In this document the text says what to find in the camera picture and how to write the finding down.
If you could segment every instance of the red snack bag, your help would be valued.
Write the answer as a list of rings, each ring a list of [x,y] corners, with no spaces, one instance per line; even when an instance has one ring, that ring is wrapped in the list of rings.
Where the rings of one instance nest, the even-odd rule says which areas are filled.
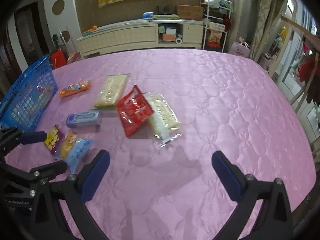
[[[133,135],[138,127],[153,114],[152,107],[136,85],[117,103],[116,107],[126,136]]]

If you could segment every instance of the glass door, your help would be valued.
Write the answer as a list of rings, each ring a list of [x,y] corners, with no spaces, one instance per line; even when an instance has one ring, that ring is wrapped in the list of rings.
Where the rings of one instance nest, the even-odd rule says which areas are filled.
[[[296,23],[305,27],[313,34],[316,34],[316,24],[314,19],[302,2],[300,0],[297,0],[297,2],[298,11]],[[286,54],[286,58],[283,59],[283,65],[279,66],[281,71],[276,81],[278,87],[289,101],[299,93],[302,87],[306,85],[305,82],[301,82],[299,80],[298,67],[309,57],[312,57],[312,52],[304,46],[302,38],[294,33],[291,39],[291,47]],[[301,98],[302,95],[292,105],[293,109],[296,109]],[[320,136],[315,104],[313,102],[308,104],[306,100],[304,100],[300,110],[297,112],[297,116],[303,125],[309,141],[313,142]]]

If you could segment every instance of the doorway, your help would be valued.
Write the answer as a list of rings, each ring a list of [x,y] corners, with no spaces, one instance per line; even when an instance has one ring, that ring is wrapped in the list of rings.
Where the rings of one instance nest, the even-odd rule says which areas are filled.
[[[298,8],[298,12],[301,17],[297,14],[297,23],[309,30],[312,34],[316,34],[316,23],[312,15],[302,3],[298,3],[298,7],[299,6],[301,7],[301,10]],[[291,39],[290,50],[286,56],[284,64],[279,66],[281,70],[276,82],[289,101],[304,85],[306,85],[305,82],[300,82],[299,80],[298,67],[311,56],[312,52],[310,50],[304,50],[302,38],[297,33],[294,33]],[[301,98],[302,95],[293,104],[294,109],[297,107]],[[297,117],[299,118],[310,143],[320,136],[317,108],[318,106],[316,106],[314,102],[308,104],[305,99],[300,110],[297,112]]]
[[[39,17],[38,3],[34,2],[14,13],[18,40],[28,65],[49,53]]]

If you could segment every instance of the tape roll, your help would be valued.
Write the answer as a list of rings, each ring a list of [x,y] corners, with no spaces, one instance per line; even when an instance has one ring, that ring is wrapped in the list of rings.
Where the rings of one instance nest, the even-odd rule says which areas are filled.
[[[176,43],[177,44],[181,44],[182,43],[182,39],[181,38],[176,38]]]

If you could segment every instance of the cracker package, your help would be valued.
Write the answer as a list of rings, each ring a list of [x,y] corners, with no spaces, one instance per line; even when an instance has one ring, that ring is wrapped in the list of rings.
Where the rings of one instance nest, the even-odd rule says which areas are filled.
[[[59,146],[63,141],[63,138],[64,134],[57,128],[57,126],[54,126],[44,141],[44,144],[55,159],[58,159],[57,155],[59,154],[57,152],[59,151]]]
[[[116,103],[122,96],[128,76],[129,74],[109,75],[107,77],[94,104],[96,110],[115,109]]]
[[[163,147],[181,136],[180,122],[165,98],[160,94],[151,93],[146,93],[145,98],[154,111],[148,122],[152,128],[156,148]]]

